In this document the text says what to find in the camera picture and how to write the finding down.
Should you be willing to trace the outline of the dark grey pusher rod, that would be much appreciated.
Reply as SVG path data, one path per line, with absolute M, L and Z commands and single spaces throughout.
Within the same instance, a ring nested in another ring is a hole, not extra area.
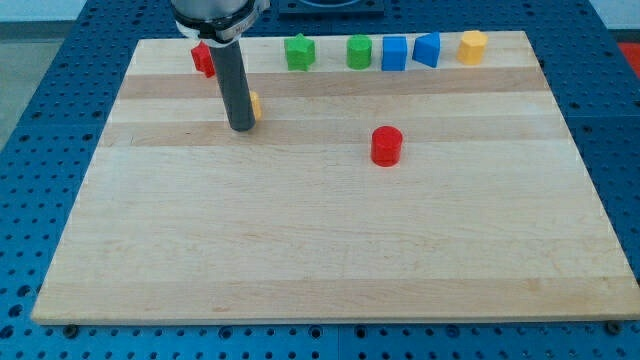
M 231 129 L 236 132 L 251 130 L 256 119 L 239 43 L 210 47 L 209 50 Z

